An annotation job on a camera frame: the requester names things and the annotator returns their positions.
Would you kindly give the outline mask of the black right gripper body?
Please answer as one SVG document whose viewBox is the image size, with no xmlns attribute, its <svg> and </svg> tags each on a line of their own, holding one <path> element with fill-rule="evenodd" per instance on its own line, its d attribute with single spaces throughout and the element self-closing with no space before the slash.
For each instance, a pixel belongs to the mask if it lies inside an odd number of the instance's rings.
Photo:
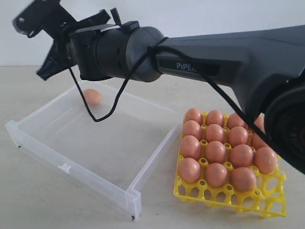
<svg viewBox="0 0 305 229">
<path fill-rule="evenodd" d="M 106 10 L 100 10 L 98 13 L 77 21 L 75 25 L 66 26 L 57 39 L 53 39 L 53 44 L 47 54 L 47 57 L 62 58 L 69 63 L 69 67 L 76 64 L 71 51 L 70 34 L 78 29 L 106 24 L 110 19 Z"/>
</svg>

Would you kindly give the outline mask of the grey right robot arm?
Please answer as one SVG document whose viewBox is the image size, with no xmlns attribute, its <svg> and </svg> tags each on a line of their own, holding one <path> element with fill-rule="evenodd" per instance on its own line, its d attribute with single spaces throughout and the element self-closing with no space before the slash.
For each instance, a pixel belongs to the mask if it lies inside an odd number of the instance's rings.
<svg viewBox="0 0 305 229">
<path fill-rule="evenodd" d="M 53 45 L 37 74 L 47 80 L 75 65 L 86 81 L 113 77 L 150 83 L 162 74 L 205 81 L 287 163 L 305 170 L 305 28 L 167 38 L 116 9 L 76 21 L 61 6 L 42 13 L 35 30 Z"/>
</svg>

